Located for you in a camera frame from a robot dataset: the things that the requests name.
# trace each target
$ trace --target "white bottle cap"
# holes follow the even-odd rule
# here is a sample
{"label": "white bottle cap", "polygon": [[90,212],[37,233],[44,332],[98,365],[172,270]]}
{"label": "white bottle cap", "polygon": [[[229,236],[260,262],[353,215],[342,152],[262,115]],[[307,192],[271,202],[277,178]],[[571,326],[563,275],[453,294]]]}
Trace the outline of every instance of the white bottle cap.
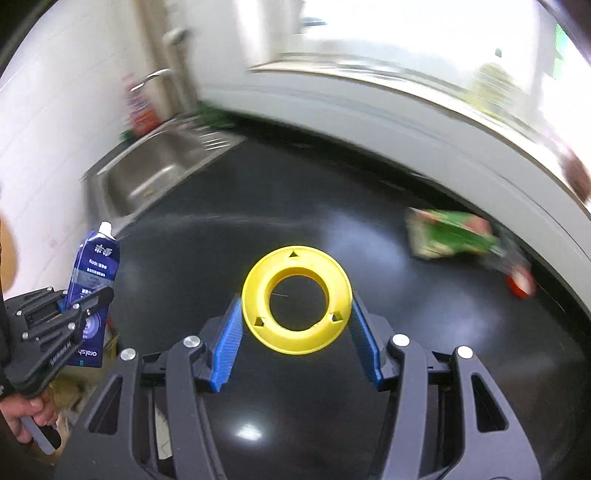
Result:
{"label": "white bottle cap", "polygon": [[101,233],[104,236],[108,236],[109,238],[112,238],[113,240],[115,240],[115,238],[113,237],[113,235],[111,235],[111,224],[109,222],[102,222],[100,224],[99,233]]}

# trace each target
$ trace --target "stainless steel sink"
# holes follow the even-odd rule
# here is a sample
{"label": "stainless steel sink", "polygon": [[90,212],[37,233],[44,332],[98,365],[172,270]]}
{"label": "stainless steel sink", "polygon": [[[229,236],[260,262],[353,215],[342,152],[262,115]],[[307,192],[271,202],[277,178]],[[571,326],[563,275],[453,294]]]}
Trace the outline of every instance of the stainless steel sink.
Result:
{"label": "stainless steel sink", "polygon": [[103,166],[88,172],[92,204],[117,234],[189,175],[243,140],[229,132],[173,119]]}

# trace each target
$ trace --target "human hand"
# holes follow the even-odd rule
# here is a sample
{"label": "human hand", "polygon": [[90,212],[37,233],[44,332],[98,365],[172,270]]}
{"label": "human hand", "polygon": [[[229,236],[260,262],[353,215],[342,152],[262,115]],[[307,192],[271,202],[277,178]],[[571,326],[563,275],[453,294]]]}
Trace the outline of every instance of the human hand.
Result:
{"label": "human hand", "polygon": [[32,417],[40,427],[54,424],[57,421],[56,406],[53,403],[49,388],[39,397],[29,400],[18,394],[10,395],[0,401],[0,411],[14,436],[21,443],[28,443],[33,438],[21,423],[21,417]]}

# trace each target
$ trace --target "green package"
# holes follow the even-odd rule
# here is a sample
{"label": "green package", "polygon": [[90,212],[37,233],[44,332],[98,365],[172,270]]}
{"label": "green package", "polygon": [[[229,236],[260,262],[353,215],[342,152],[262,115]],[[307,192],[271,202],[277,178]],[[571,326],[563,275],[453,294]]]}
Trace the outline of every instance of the green package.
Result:
{"label": "green package", "polygon": [[407,228],[413,255],[425,259],[484,254],[497,243],[491,224],[466,212],[411,208]]}

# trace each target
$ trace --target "yellow ring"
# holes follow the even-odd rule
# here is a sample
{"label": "yellow ring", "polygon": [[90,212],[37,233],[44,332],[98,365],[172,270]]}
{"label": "yellow ring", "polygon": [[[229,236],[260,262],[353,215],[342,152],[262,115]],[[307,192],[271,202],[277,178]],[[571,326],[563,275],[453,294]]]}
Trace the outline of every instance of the yellow ring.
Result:
{"label": "yellow ring", "polygon": [[[269,307],[277,284],[294,275],[315,280],[327,300],[322,319],[302,332],[279,325]],[[351,314],[353,292],[341,266],[330,256],[310,247],[284,247],[261,258],[242,288],[242,313],[252,334],[267,347],[288,355],[317,352],[343,331]]]}

